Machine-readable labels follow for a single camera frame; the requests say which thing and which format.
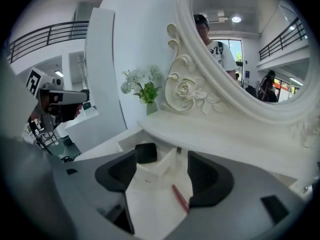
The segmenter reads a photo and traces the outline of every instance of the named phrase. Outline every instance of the balcony railing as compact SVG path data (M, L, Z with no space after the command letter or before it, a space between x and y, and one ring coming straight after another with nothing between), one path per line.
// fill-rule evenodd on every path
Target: balcony railing
M307 38L306 31L299 18L295 18L295 20L292 21L291 24L281 32L281 34L259 51L260 61L270 57L279 50L283 50L284 47L292 44L293 42L303 40L304 38Z
M64 41L85 39L89 21L69 21L45 26L19 37L10 43L9 63L40 48Z

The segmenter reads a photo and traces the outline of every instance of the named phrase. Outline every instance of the ceiling light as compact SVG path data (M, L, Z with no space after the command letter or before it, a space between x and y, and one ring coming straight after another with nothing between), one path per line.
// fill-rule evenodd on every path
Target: ceiling light
M55 71L54 73L56 73L59 77L63 78L64 75L60 72L60 71Z
M297 80L295 80L295 79L293 79L293 78L289 78L290 80L292 80L292 81L294 81L295 83L297 83L298 85L301 85L301 86L303 86L303 84L302 83L300 83L299 81L297 81Z
M239 16L234 16L232 18L232 21L235 22L235 23L239 23L241 21L241 18Z

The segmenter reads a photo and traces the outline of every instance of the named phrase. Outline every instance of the person in black clothing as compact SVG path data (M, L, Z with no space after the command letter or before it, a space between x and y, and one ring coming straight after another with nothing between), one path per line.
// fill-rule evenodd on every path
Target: person in black clothing
M258 99L263 102L277 102L276 94L273 90L276 73L270 70L260 83Z

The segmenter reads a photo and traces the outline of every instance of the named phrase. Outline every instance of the round ceiling light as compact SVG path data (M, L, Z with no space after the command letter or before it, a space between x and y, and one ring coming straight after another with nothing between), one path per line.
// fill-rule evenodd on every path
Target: round ceiling light
M235 23L239 23L241 21L241 18L239 16L234 16L232 18L232 21L235 22Z

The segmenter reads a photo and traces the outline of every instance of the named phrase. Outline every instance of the vase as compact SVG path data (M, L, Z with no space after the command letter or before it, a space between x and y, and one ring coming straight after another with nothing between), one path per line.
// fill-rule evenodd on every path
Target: vase
M147 103L146 104L146 115L149 116L150 114L158 111L157 104L155 102L153 103Z

